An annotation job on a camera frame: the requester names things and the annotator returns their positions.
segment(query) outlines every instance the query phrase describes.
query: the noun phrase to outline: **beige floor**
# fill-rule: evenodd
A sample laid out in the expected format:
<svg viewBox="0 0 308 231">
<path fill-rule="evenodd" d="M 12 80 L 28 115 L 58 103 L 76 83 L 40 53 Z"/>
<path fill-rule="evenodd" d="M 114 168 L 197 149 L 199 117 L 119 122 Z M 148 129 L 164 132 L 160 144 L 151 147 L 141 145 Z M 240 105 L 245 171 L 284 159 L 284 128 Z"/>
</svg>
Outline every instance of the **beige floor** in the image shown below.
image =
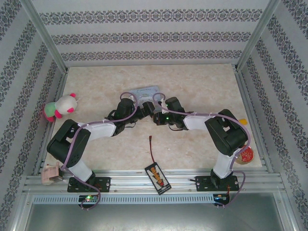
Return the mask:
<svg viewBox="0 0 308 231">
<path fill-rule="evenodd" d="M 176 96 L 186 111 L 214 113 L 227 108 L 237 119 L 247 119 L 230 64 L 71 67 L 64 94 L 76 93 L 78 107 L 56 120 L 53 133 L 69 118 L 76 122 L 102 120 L 116 109 L 122 92 L 155 85 L 167 98 Z M 144 169 L 152 163 L 149 135 L 153 136 L 155 161 L 163 169 L 215 165 L 218 151 L 208 133 L 171 131 L 167 126 L 156 126 L 150 117 L 118 136 L 89 142 L 82 158 L 93 170 Z M 253 137 L 250 146 L 255 158 L 245 167 L 260 167 Z M 55 161 L 48 154 L 45 164 L 54 165 Z"/>
</svg>

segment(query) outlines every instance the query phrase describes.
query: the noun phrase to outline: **white stuffed animal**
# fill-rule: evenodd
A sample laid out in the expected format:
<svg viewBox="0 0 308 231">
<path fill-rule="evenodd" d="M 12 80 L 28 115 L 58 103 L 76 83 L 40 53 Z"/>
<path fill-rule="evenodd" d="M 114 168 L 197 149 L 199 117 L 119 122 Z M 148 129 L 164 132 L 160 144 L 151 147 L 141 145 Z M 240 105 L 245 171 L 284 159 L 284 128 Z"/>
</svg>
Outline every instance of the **white stuffed animal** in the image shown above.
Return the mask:
<svg viewBox="0 0 308 231">
<path fill-rule="evenodd" d="M 57 102 L 51 102 L 45 105 L 43 113 L 49 122 L 54 121 L 54 117 L 60 119 L 62 115 L 72 113 L 77 108 L 76 94 L 62 96 Z"/>
</svg>

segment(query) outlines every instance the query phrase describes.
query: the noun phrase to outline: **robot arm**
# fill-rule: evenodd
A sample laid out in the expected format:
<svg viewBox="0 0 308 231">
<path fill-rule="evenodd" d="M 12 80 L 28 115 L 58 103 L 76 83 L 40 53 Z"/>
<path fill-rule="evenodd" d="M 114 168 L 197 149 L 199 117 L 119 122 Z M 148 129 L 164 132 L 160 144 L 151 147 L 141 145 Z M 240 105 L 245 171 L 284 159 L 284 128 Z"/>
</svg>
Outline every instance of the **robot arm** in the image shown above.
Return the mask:
<svg viewBox="0 0 308 231">
<path fill-rule="evenodd" d="M 169 110 L 185 113 L 180 102 L 176 97 L 172 97 L 165 102 L 165 107 Z M 211 182 L 217 189 L 232 176 L 231 164 L 234 156 L 240 151 L 247 141 L 247 134 L 244 130 L 230 120 L 199 115 L 179 115 L 175 113 L 159 112 L 154 114 L 155 107 L 151 102 L 145 102 L 143 108 L 138 107 L 134 116 L 128 120 L 114 123 L 100 123 L 87 125 L 78 133 L 70 158 L 67 163 L 67 168 L 82 181 L 93 185 L 95 174 L 81 160 L 84 149 L 88 141 L 102 137 L 116 136 L 122 132 L 125 125 L 128 123 L 136 123 L 138 120 L 150 115 L 157 125 L 176 125 L 182 130 L 201 129 L 208 131 L 213 139 L 213 142 L 218 149 L 218 158 L 214 168 L 211 171 Z M 134 111 L 133 101 L 130 99 L 121 99 L 116 110 L 113 110 L 106 120 L 116 121 L 126 118 Z M 234 115 L 227 109 L 219 112 L 221 115 L 226 115 L 236 119 Z M 47 146 L 47 151 L 57 160 L 64 163 L 68 154 L 71 143 L 67 138 L 73 138 L 77 129 L 84 125 L 76 123 L 69 119 L 63 123 L 61 128 L 52 138 Z"/>
<path fill-rule="evenodd" d="M 108 117 L 105 118 L 104 121 L 109 121 L 108 123 L 87 125 L 79 131 L 66 165 L 75 177 L 93 185 L 95 174 L 81 159 L 87 143 L 98 138 L 118 135 L 124 130 L 126 124 L 136 123 L 138 120 L 148 115 L 153 115 L 155 107 L 153 103 L 145 102 L 143 103 L 143 108 L 137 107 L 136 113 L 130 119 L 122 122 L 110 122 L 112 120 L 116 121 L 128 117 L 132 114 L 134 109 L 133 100 L 123 98 L 118 104 L 117 109 L 113 110 Z M 49 142 L 47 151 L 54 158 L 64 163 L 71 145 L 69 139 L 74 137 L 77 129 L 82 125 L 84 125 L 84 123 L 76 123 L 71 119 L 66 120 Z"/>
<path fill-rule="evenodd" d="M 169 110 L 185 112 L 176 97 L 166 100 L 165 103 L 165 107 L 167 106 Z M 236 119 L 227 109 L 222 110 L 219 114 Z M 210 133 L 218 149 L 218 158 L 211 171 L 211 182 L 217 189 L 225 185 L 232 176 L 233 159 L 248 140 L 247 134 L 238 124 L 218 116 L 196 116 L 193 113 L 190 116 L 184 116 L 161 112 L 154 115 L 153 121 L 157 125 L 176 125 L 182 130 L 200 129 Z"/>
</svg>

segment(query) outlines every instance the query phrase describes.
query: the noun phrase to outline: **patterned wallpaper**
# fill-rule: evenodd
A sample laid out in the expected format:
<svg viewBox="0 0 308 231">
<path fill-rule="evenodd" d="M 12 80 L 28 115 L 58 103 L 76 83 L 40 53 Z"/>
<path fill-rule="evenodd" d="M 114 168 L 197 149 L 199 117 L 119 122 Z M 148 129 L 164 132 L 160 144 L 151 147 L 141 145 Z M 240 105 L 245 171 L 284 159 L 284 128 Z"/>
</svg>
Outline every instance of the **patterned wallpaper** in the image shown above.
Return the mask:
<svg viewBox="0 0 308 231">
<path fill-rule="evenodd" d="M 283 0 L 242 74 L 275 172 L 308 230 L 307 2 Z"/>
<path fill-rule="evenodd" d="M 62 73 L 17 0 L 1 0 L 0 17 L 0 231 L 16 208 L 23 175 L 35 166 Z"/>
<path fill-rule="evenodd" d="M 236 64 L 269 0 L 33 0 L 67 66 Z"/>
</svg>

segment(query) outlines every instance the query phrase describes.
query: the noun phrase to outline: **black mounting bracket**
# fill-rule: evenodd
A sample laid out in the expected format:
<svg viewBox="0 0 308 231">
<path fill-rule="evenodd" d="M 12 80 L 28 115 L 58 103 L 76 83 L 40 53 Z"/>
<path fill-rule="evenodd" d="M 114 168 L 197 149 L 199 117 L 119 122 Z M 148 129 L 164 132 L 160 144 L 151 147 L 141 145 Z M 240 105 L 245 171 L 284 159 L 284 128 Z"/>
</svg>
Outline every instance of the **black mounting bracket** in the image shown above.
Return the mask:
<svg viewBox="0 0 308 231">
<path fill-rule="evenodd" d="M 110 177 L 95 177 L 95 181 L 93 186 L 98 188 L 100 192 L 107 193 L 110 190 Z M 76 180 L 74 177 L 71 177 L 68 182 L 67 186 L 67 192 L 68 193 L 95 193 L 96 190 L 92 188 L 88 188 L 86 185 L 80 183 L 78 180 Z"/>
<path fill-rule="evenodd" d="M 197 192 L 219 192 L 219 191 L 227 191 L 228 186 L 230 187 L 230 191 L 238 191 L 239 190 L 239 182 L 236 176 L 231 176 L 227 182 L 221 184 L 219 189 L 215 187 L 215 185 L 211 181 L 210 176 L 197 176 L 195 177 Z"/>
</svg>

